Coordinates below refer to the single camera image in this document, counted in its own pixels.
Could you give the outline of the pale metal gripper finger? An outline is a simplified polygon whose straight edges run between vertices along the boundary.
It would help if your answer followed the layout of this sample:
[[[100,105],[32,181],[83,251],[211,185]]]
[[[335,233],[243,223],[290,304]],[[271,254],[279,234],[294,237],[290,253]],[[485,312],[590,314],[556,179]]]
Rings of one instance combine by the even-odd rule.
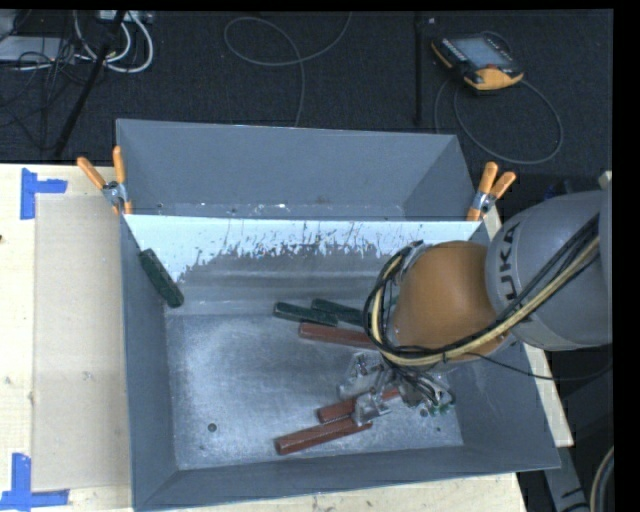
[[[367,392],[360,395],[355,401],[355,423],[364,426],[372,420],[385,416],[391,412],[388,401],[393,397],[393,392]]]
[[[351,399],[368,392],[376,384],[383,370],[383,359],[378,353],[356,352],[339,382],[339,397]]]

